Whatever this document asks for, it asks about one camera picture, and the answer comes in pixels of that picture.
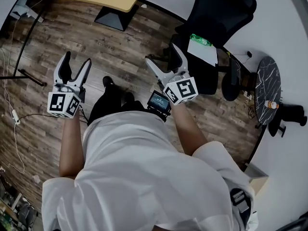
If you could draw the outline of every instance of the white shirt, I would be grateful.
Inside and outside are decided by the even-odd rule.
[[[95,120],[84,135],[75,180],[43,184],[45,231],[233,231],[227,182],[250,197],[248,177],[219,142],[179,153],[156,115],[122,112]]]

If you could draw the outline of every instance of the black marble table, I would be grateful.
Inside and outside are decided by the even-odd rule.
[[[259,64],[255,90],[256,116],[262,125],[269,124],[277,111],[277,109],[265,107],[265,101],[280,103],[280,97],[281,79],[279,69],[275,60],[267,56]]]

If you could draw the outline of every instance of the bottle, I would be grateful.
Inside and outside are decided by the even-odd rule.
[[[264,106],[267,107],[267,108],[271,108],[271,109],[278,109],[279,108],[279,104],[277,104],[276,102],[272,102],[272,101],[265,101]]]
[[[191,40],[196,41],[196,42],[203,44],[205,46],[212,46],[213,45],[208,40],[206,40],[205,38],[202,38],[202,37],[197,36],[195,34],[191,35]]]

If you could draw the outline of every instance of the chair backrest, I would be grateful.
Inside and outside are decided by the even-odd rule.
[[[252,21],[256,8],[256,0],[195,0],[187,22],[176,31],[187,36],[197,34],[222,48],[234,33]]]

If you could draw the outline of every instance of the white paper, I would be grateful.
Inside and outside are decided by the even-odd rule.
[[[214,46],[206,46],[190,40],[187,52],[202,59],[208,64],[213,65],[214,67],[216,66],[215,64],[218,63],[217,51]]]

